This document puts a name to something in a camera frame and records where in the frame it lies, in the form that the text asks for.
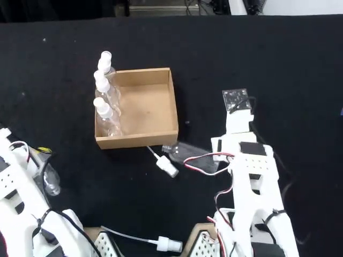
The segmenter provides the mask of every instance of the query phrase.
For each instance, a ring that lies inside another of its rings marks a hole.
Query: red wire
[[[217,236],[218,236],[218,241],[219,241],[219,244],[220,244],[221,252],[222,252],[223,256],[226,257],[226,251],[225,251],[225,248],[224,248],[224,243],[223,243],[223,241],[221,239],[219,231],[217,233]]]
[[[187,162],[189,162],[189,161],[196,160],[196,159],[199,159],[199,158],[202,158],[202,157],[206,157],[206,156],[212,156],[212,155],[226,155],[226,156],[234,157],[233,154],[224,153],[224,152],[208,153],[208,154],[204,154],[204,155],[200,155],[200,156],[188,157],[188,158],[186,158],[186,159],[183,161],[183,165],[184,165],[185,167],[191,169],[191,170],[199,171],[199,172],[204,173],[204,174],[206,174],[206,175],[208,175],[208,176],[217,175],[217,174],[223,172],[223,171],[225,170],[225,168],[222,169],[222,170],[220,170],[220,171],[216,171],[215,173],[207,173],[207,172],[205,172],[204,170],[202,170],[202,169],[200,169],[200,168],[197,168],[197,167],[194,167],[194,166],[192,166],[192,165],[187,164]]]
[[[5,250],[5,253],[6,253],[6,256],[5,257],[8,257],[8,254],[7,254],[7,244],[6,244],[6,240],[5,240],[5,237],[3,234],[1,234],[0,232],[0,238],[2,239],[3,241],[3,244],[4,244],[4,250]]]
[[[213,218],[211,218],[211,217],[209,217],[209,216],[207,216],[206,218],[207,218],[207,220],[208,220],[209,222],[212,222],[212,223],[214,223],[214,225],[215,225],[215,220],[214,220]],[[220,236],[218,230],[217,230],[217,237],[218,237],[218,242],[219,242],[220,249],[221,249],[221,252],[222,252],[222,254],[223,254],[223,257],[226,257],[226,251],[225,251],[225,248],[224,248],[224,243],[223,243],[223,241],[222,241],[222,239],[221,239],[221,236]]]

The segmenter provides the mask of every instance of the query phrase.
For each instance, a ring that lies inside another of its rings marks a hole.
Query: black cable
[[[95,246],[95,244],[93,243],[93,241],[89,238],[89,236],[72,220],[71,217],[69,217],[67,214],[61,212],[61,211],[58,211],[58,210],[53,210],[53,209],[48,209],[44,215],[42,216],[41,219],[38,219],[37,222],[38,222],[38,227],[40,228],[42,226],[42,224],[44,223],[46,217],[48,216],[48,214],[53,211],[57,214],[59,214],[60,216],[64,217],[67,221],[70,222],[70,224],[81,234],[83,235],[86,240],[90,243],[90,245],[92,246],[92,248],[95,250],[96,254],[101,257],[101,254],[99,252],[99,250],[97,249],[97,247]]]
[[[256,109],[256,104],[257,104],[257,101],[256,101],[256,98],[255,98],[255,103],[253,105],[253,108],[251,108],[251,114],[253,114],[253,112],[255,111]],[[250,125],[250,128],[251,130],[255,133],[257,139],[263,143],[264,145],[267,145],[267,142],[264,140],[264,138],[258,133],[255,125],[253,124],[253,122],[250,122],[249,123]],[[288,173],[289,176],[293,177],[293,174],[286,168],[284,162],[282,161],[282,159],[280,158],[280,156],[278,155],[278,153],[275,152],[275,150],[273,150],[274,152],[274,157],[275,157],[275,160],[279,163],[279,165],[282,167],[282,169]],[[282,202],[285,203],[285,198],[286,198],[286,195],[287,195],[287,192],[289,191],[289,189],[294,185],[295,183],[295,180],[291,180],[281,191],[281,199],[282,199]],[[294,238],[295,238],[295,241],[298,245],[304,245],[308,242],[308,240],[311,238],[311,233],[308,233],[306,235],[306,237],[303,239],[303,240],[299,240],[296,235],[294,234]]]
[[[186,14],[192,16],[192,13],[189,10],[189,6],[194,2],[194,0],[191,0],[189,4],[187,4],[187,0],[184,0],[184,5],[186,6]]]
[[[200,6],[201,6],[201,2],[200,2],[200,0],[198,0],[199,16],[202,15],[202,10],[201,10]]]
[[[230,255],[229,255],[229,257],[231,257],[231,256],[232,256],[232,253],[234,252],[234,250],[235,250],[235,247],[236,247],[236,242],[234,242],[234,246],[232,247],[232,250],[231,250],[231,252],[230,252]]]
[[[272,231],[270,231],[267,224],[264,223],[264,220],[262,220],[262,221],[263,221],[263,223],[255,224],[255,227],[260,231],[267,232],[271,236],[271,238],[273,240],[273,244],[276,244],[277,240],[275,239],[275,236],[273,235]]]
[[[236,103],[229,111],[230,114],[233,114],[235,111],[238,110],[238,108],[240,107],[240,105],[242,103],[248,102],[249,100],[254,100],[254,108],[251,108],[251,114],[253,114],[253,112],[255,111],[255,106],[257,104],[257,100],[255,97],[253,96],[248,96],[247,98],[244,98],[243,100],[241,100],[240,102]]]
[[[223,193],[223,192],[229,190],[230,188],[231,188],[231,190],[230,190],[229,192],[232,191],[233,183],[234,183],[234,177],[233,177],[233,174],[231,174],[231,185],[230,185],[230,187],[229,187],[228,189],[221,190],[221,191],[219,191],[219,192],[217,192],[217,193],[215,194],[215,196],[214,196],[214,204],[215,204],[215,209],[217,210],[217,212],[219,212],[219,214],[220,214],[220,216],[223,218],[223,220],[231,227],[231,229],[232,229],[233,231],[235,231],[235,229],[234,229],[234,227],[232,226],[230,220],[228,221],[228,220],[224,217],[224,214],[223,214],[223,213],[221,212],[221,210],[219,209],[218,203],[217,203],[218,196],[219,196],[221,193]]]

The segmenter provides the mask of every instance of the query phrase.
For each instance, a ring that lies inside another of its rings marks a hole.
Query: electrical cable
[[[202,10],[201,10],[201,8],[200,8],[200,6],[201,6],[201,3],[200,3],[200,0],[198,0],[198,7],[199,7],[199,16],[201,16],[202,15]]]
[[[257,99],[255,97],[252,97],[255,102],[254,102],[254,105],[253,107],[251,108],[251,114],[254,114],[255,110],[256,110],[256,105],[257,105]],[[264,140],[264,138],[259,134],[259,132],[257,131],[255,125],[253,124],[253,122],[250,122],[249,123],[250,125],[250,129],[254,132],[254,134],[256,135],[257,139],[263,143],[264,145],[267,145],[267,142],[266,140]],[[275,157],[275,160],[279,163],[279,165],[281,166],[281,168],[291,177],[293,177],[293,174],[286,168],[284,162],[282,161],[281,157],[278,155],[277,152],[275,152],[275,150],[273,150],[274,152],[274,157]],[[289,189],[294,185],[295,181],[294,180],[291,180],[281,191],[281,199],[282,199],[282,202],[284,203],[285,202],[285,198],[286,198],[286,194],[287,192],[289,191]],[[299,245],[304,245],[308,242],[308,240],[311,238],[311,233],[308,233],[306,235],[306,237],[303,239],[303,240],[299,240],[296,235],[294,234],[294,238],[295,238],[295,241],[297,244]]]
[[[191,0],[189,4],[187,4],[187,0],[184,0],[184,5],[186,6],[186,14],[192,16],[192,13],[189,10],[189,6],[194,2],[194,0]]]
[[[206,218],[207,218],[207,220],[209,222],[212,222],[215,225],[215,220],[213,218],[211,218],[209,216],[207,216]],[[218,242],[219,242],[219,246],[220,246],[221,252],[223,254],[223,257],[226,257],[226,251],[225,251],[225,247],[224,247],[224,242],[223,242],[223,240],[221,238],[221,235],[220,235],[218,229],[217,229],[217,237],[218,237]]]
[[[11,144],[9,145],[9,148],[14,147],[14,145],[23,145],[23,146],[25,146],[26,152],[27,152],[26,162],[29,162],[29,160],[30,160],[30,149],[28,147],[28,144],[26,142],[24,142],[24,141],[14,141],[14,142],[11,142]]]
[[[240,105],[242,103],[245,103],[249,100],[254,100],[254,107],[256,106],[257,100],[254,96],[248,96],[247,98],[242,99],[241,101],[239,101],[238,103],[236,103],[229,111],[229,114],[233,114],[235,111],[238,110],[238,108],[240,107]]]
[[[228,170],[230,164],[227,165],[225,168],[223,168],[223,169],[221,169],[221,170],[218,170],[218,171],[216,171],[216,172],[214,172],[214,173],[208,173],[208,172],[206,172],[206,171],[204,171],[204,170],[202,170],[202,169],[200,169],[200,168],[197,168],[197,167],[194,167],[194,166],[192,166],[192,165],[187,164],[187,162],[189,162],[189,161],[196,160],[196,159],[199,159],[199,158],[203,158],[203,157],[206,157],[206,156],[212,156],[212,155],[226,155],[226,156],[229,156],[229,157],[234,157],[233,154],[224,153],[224,152],[208,153],[208,154],[203,154],[203,155],[200,155],[200,156],[189,157],[189,158],[187,158],[187,159],[185,159],[185,160],[183,161],[183,165],[184,165],[185,167],[191,169],[191,170],[199,171],[200,173],[202,173],[202,174],[204,174],[204,175],[207,175],[207,176],[215,176],[215,175],[218,175],[219,173],[222,173],[222,172]]]
[[[221,235],[220,235],[219,231],[217,232],[217,236],[218,236],[218,241],[219,241],[219,244],[220,244],[221,252],[223,253],[223,257],[226,257],[226,250],[225,250],[224,241],[221,238]]]
[[[91,247],[95,250],[96,254],[98,255],[98,257],[101,257],[101,254],[99,252],[99,250],[97,249],[97,247],[94,245],[93,241],[89,238],[89,236],[72,220],[71,217],[69,217],[67,214],[61,212],[61,211],[58,211],[58,210],[53,210],[53,209],[48,209],[44,215],[42,216],[41,219],[38,219],[37,222],[38,222],[38,228],[40,229],[42,224],[44,223],[46,217],[48,216],[48,214],[53,211],[57,214],[59,214],[60,216],[64,217],[67,221],[69,221],[69,223],[81,234],[83,235],[86,240],[90,243]]]
[[[231,192],[231,191],[232,191],[232,188],[233,188],[233,185],[234,185],[234,177],[233,177],[233,174],[231,174],[231,185],[230,185],[230,187],[229,187],[228,189],[226,189],[226,190],[219,191],[219,192],[214,196],[214,203],[215,203],[215,209],[216,209],[217,212],[220,214],[220,216],[223,218],[223,220],[225,221],[225,223],[228,224],[228,225],[231,227],[231,229],[232,229],[233,231],[235,231],[233,225],[231,224],[231,222],[230,222],[229,220],[227,220],[227,218],[225,218],[224,214],[223,214],[222,211],[219,209],[218,203],[217,203],[218,197],[219,197],[220,195],[222,195],[222,194],[227,194],[227,193]]]
[[[236,242],[234,242],[234,246],[232,247],[232,250],[231,250],[231,252],[230,252],[230,255],[229,255],[229,257],[231,257],[232,256],[232,253],[234,252],[234,250],[235,250],[235,247],[236,247]]]
[[[213,240],[213,239],[211,238],[211,236],[206,235],[206,234],[205,234],[205,231],[201,232],[200,234],[201,234],[201,236],[202,236],[203,241],[205,241],[205,242],[208,243],[209,245],[216,245],[216,244],[219,244],[219,241],[215,241],[215,240]]]

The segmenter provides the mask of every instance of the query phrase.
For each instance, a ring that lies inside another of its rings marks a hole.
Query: perforated metal plate
[[[94,244],[102,257],[120,257],[120,255],[116,253],[115,248],[106,233],[100,233]]]

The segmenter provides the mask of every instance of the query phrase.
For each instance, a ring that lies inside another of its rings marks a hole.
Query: white wire
[[[227,165],[225,168],[216,171],[215,173],[208,173],[208,172],[206,172],[206,171],[204,171],[204,170],[202,170],[202,169],[200,169],[200,168],[197,168],[197,167],[194,167],[194,166],[192,166],[192,165],[187,164],[188,161],[192,161],[192,160],[196,160],[196,159],[198,159],[198,158],[202,158],[202,157],[205,157],[205,156],[212,156],[212,155],[226,155],[226,156],[231,157],[231,158],[234,157],[234,155],[232,155],[232,154],[223,153],[223,152],[208,153],[208,154],[204,154],[204,155],[201,155],[201,156],[188,157],[187,159],[185,159],[185,160],[183,161],[183,165],[184,165],[185,167],[191,169],[191,170],[199,171],[200,173],[202,173],[202,174],[204,174],[204,175],[207,175],[207,176],[215,176],[215,175],[218,175],[218,174],[220,174],[220,173],[222,173],[222,172],[224,172],[224,171],[226,171],[226,170],[230,173],[230,171],[229,171],[230,164]]]
[[[118,236],[121,236],[121,237],[126,237],[126,238],[130,238],[130,239],[133,239],[133,240],[138,240],[138,241],[142,241],[142,242],[146,242],[146,243],[152,243],[152,244],[155,244],[156,241],[154,240],[149,240],[149,239],[144,239],[144,238],[139,238],[139,237],[133,237],[133,236],[129,236],[129,235],[126,235],[126,234],[123,234],[123,233],[120,233],[120,232],[117,232],[117,231],[114,231],[112,229],[109,229],[105,226],[101,226],[102,229],[108,231],[108,232],[111,232],[113,234],[116,234]]]
[[[24,145],[25,148],[26,148],[26,153],[27,153],[27,157],[26,157],[26,160],[29,160],[29,157],[30,157],[30,151],[29,151],[29,147],[28,147],[28,144],[24,141],[14,141],[12,142],[10,145],[9,145],[9,149],[11,149],[11,147],[14,147],[14,145]]]

